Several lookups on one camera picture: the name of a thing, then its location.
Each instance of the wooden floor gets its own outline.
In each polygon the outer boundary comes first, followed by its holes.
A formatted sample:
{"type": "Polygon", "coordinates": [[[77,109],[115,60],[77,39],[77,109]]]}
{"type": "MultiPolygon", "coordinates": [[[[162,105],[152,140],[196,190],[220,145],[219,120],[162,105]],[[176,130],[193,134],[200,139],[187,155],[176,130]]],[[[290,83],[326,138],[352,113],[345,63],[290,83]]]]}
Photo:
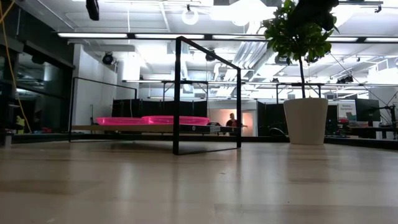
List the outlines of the wooden floor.
{"type": "Polygon", "coordinates": [[[397,152],[250,143],[173,156],[170,148],[54,142],[2,150],[0,223],[398,223],[397,152]]]}

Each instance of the tree trunk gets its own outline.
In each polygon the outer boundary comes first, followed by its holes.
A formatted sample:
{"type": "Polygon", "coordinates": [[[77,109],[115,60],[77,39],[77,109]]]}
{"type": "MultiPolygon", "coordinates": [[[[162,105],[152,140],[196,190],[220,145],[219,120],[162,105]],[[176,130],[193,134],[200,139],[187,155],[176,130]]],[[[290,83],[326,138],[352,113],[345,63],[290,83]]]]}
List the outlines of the tree trunk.
{"type": "Polygon", "coordinates": [[[300,62],[300,76],[301,76],[301,91],[303,93],[303,98],[305,98],[305,80],[304,80],[304,72],[303,72],[303,61],[301,57],[298,59],[298,62],[300,62]]]}

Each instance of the yellow cable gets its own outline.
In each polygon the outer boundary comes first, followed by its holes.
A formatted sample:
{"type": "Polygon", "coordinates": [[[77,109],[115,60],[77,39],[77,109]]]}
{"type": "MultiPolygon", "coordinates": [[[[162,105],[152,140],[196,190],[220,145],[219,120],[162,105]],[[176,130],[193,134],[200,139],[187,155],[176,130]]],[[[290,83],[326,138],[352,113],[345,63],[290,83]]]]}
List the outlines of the yellow cable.
{"type": "Polygon", "coordinates": [[[1,12],[1,19],[0,19],[0,23],[4,20],[4,18],[7,16],[8,12],[11,10],[11,7],[14,5],[15,1],[12,1],[10,6],[8,7],[8,9],[5,11],[4,16],[2,15],[1,12]]]}
{"type": "Polygon", "coordinates": [[[15,88],[15,90],[16,90],[16,96],[17,96],[17,99],[18,99],[18,102],[19,102],[19,106],[21,107],[22,115],[24,116],[24,119],[25,119],[25,121],[26,121],[27,128],[29,129],[29,133],[32,134],[32,130],[30,129],[29,122],[28,122],[28,120],[27,120],[27,118],[26,118],[26,116],[25,116],[25,112],[24,112],[24,109],[23,109],[23,107],[22,107],[21,99],[19,98],[19,94],[18,94],[18,91],[17,91],[17,82],[16,82],[15,75],[14,75],[14,69],[12,69],[12,63],[11,63],[11,58],[10,58],[10,51],[9,51],[9,49],[8,49],[7,35],[6,35],[6,26],[5,26],[5,21],[3,21],[4,18],[6,17],[6,15],[7,15],[7,13],[10,11],[11,7],[14,5],[14,3],[15,3],[15,1],[12,1],[12,2],[11,2],[11,5],[8,7],[6,13],[4,13],[4,15],[3,15],[3,13],[2,13],[2,4],[1,4],[1,1],[0,1],[0,16],[1,16],[0,23],[2,23],[2,32],[3,32],[3,34],[4,34],[4,42],[5,42],[5,44],[6,44],[6,52],[7,52],[7,57],[8,57],[8,65],[10,66],[10,71],[11,71],[11,76],[12,76],[12,82],[13,82],[14,88],[15,88]]]}

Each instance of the white planter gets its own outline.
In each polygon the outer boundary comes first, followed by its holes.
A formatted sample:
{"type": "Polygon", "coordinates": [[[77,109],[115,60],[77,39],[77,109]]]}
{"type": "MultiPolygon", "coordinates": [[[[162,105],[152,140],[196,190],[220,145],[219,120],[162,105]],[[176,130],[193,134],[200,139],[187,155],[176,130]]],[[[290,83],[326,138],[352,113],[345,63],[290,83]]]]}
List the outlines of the white planter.
{"type": "Polygon", "coordinates": [[[328,100],[306,98],[284,102],[291,144],[322,145],[325,138],[328,100]]]}

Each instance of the pink tray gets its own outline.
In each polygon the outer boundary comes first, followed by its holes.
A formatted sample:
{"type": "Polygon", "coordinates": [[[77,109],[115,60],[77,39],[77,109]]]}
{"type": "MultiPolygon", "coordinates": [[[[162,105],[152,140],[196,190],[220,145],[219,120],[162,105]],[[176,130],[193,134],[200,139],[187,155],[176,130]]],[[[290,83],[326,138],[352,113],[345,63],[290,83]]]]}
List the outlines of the pink tray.
{"type": "MultiPolygon", "coordinates": [[[[146,124],[173,124],[173,116],[143,116],[142,119],[146,124]]],[[[180,116],[180,124],[191,125],[207,125],[210,122],[209,118],[194,117],[194,116],[180,116]]]]}
{"type": "Polygon", "coordinates": [[[99,125],[138,125],[146,124],[142,118],[97,118],[99,125]]]}

